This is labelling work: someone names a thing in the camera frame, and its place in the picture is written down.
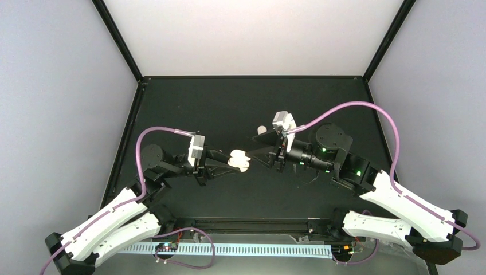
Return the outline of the oval white charging case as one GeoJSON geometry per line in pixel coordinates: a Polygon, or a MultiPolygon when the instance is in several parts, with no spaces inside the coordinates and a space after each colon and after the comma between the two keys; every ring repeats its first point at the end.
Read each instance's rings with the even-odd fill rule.
{"type": "Polygon", "coordinates": [[[263,133],[266,133],[266,131],[267,131],[267,128],[266,128],[266,126],[264,126],[264,125],[261,125],[261,126],[258,126],[258,127],[257,127],[257,134],[258,134],[258,135],[261,135],[261,134],[263,134],[263,133]]]}

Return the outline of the square white earbud case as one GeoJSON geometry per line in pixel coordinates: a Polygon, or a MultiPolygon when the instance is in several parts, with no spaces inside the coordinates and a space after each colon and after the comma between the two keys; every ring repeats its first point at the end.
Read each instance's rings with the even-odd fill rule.
{"type": "Polygon", "coordinates": [[[228,165],[239,169],[241,172],[246,172],[249,169],[251,158],[246,155],[246,151],[233,150],[230,153],[228,165]]]}

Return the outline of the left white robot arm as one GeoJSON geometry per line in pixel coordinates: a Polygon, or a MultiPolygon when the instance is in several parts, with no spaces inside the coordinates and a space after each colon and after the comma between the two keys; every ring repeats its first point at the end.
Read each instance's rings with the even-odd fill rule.
{"type": "Polygon", "coordinates": [[[171,155],[155,144],[145,147],[140,152],[141,179],[134,179],[81,225],[45,238],[52,262],[60,274],[93,274],[130,245],[176,230],[175,217],[161,204],[171,188],[168,178],[193,176],[203,186],[209,179],[245,172],[249,161],[241,150],[225,155],[207,146],[190,146],[188,154],[171,155]]]}

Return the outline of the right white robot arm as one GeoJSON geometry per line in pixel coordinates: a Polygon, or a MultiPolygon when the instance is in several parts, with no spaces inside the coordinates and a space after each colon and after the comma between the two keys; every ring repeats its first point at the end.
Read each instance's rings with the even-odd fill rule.
{"type": "Polygon", "coordinates": [[[463,241],[457,233],[467,224],[467,214],[434,206],[399,185],[384,170],[352,154],[352,138],[335,124],[322,124],[311,132],[308,142],[275,132],[253,139],[264,147],[248,152],[248,158],[279,172],[287,163],[313,169],[330,183],[392,214],[391,218],[382,218],[337,209],[326,224],[332,239],[375,238],[400,245],[436,265],[445,265],[461,255],[463,241]]]}

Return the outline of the left small circuit board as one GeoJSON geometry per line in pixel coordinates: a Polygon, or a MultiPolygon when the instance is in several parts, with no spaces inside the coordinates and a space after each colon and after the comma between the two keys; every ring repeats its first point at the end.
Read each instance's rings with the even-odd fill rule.
{"type": "Polygon", "coordinates": [[[156,253],[175,253],[178,250],[178,243],[163,242],[155,247],[156,253]]]}

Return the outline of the small circuit board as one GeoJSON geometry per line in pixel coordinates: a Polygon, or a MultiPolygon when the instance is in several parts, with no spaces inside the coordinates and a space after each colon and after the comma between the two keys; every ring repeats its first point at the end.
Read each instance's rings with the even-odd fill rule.
{"type": "Polygon", "coordinates": [[[343,246],[332,246],[331,247],[332,253],[337,255],[351,255],[354,253],[354,247],[350,245],[343,245],[343,246]]]}
{"type": "Polygon", "coordinates": [[[163,242],[155,247],[156,253],[175,253],[178,250],[178,243],[163,242]]]}

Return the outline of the right small circuit board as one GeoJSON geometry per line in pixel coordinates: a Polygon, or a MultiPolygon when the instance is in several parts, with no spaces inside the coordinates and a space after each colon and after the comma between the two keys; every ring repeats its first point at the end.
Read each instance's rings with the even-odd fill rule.
{"type": "Polygon", "coordinates": [[[337,255],[351,255],[354,253],[354,247],[350,245],[343,245],[343,246],[332,246],[331,247],[332,253],[337,255]]]}

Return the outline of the black aluminium front rail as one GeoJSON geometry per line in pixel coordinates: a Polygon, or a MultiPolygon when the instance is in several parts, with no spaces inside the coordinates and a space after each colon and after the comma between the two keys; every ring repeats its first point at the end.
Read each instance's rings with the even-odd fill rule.
{"type": "Polygon", "coordinates": [[[174,228],[195,227],[207,233],[221,234],[327,234],[342,230],[344,218],[204,218],[177,217],[174,228]]]}

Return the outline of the left black frame post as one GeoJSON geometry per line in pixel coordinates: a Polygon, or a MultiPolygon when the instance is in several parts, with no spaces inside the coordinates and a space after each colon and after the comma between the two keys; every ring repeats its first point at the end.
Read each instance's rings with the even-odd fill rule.
{"type": "Polygon", "coordinates": [[[136,64],[136,61],[131,54],[112,14],[109,11],[108,6],[104,0],[92,0],[92,3],[97,10],[100,18],[105,24],[105,27],[109,31],[116,47],[118,48],[120,54],[123,56],[128,68],[130,69],[133,77],[139,83],[143,79],[143,75],[136,64]]]}

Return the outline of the black frame post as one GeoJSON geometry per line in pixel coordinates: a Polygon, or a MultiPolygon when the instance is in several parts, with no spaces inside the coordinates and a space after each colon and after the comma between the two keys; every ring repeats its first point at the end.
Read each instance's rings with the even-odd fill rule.
{"type": "Polygon", "coordinates": [[[416,0],[404,0],[402,1],[397,13],[395,14],[390,26],[388,27],[381,43],[379,44],[376,52],[374,53],[366,71],[363,74],[364,82],[368,83],[373,77],[374,73],[379,67],[379,64],[383,60],[393,40],[397,36],[401,26],[406,21],[409,13],[411,12],[416,0]]]}
{"type": "Polygon", "coordinates": [[[133,77],[139,83],[143,79],[143,75],[136,64],[136,61],[131,54],[112,14],[109,11],[108,6],[104,0],[92,0],[92,3],[97,10],[100,18],[105,24],[105,27],[109,31],[116,47],[118,48],[120,54],[123,56],[128,68],[130,69],[133,77]]]}

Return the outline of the right black frame post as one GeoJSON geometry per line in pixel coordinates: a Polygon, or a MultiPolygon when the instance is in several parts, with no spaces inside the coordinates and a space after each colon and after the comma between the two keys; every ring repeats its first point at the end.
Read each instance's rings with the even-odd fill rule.
{"type": "Polygon", "coordinates": [[[364,82],[368,83],[373,77],[374,73],[379,67],[379,64],[383,60],[393,40],[397,36],[401,26],[406,21],[409,13],[411,12],[416,0],[404,0],[402,1],[397,13],[395,14],[390,26],[388,27],[381,43],[379,44],[376,52],[374,53],[366,71],[363,74],[364,82]]]}

